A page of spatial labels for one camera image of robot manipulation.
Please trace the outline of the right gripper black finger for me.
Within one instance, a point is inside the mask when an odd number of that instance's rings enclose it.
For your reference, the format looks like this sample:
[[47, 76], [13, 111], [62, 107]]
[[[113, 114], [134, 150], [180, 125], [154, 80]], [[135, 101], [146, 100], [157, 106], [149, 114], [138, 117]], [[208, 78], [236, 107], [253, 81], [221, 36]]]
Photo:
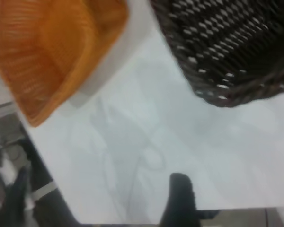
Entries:
[[169, 178], [169, 196], [160, 227], [198, 227], [199, 217], [195, 194], [190, 178], [181, 173], [172, 173]]

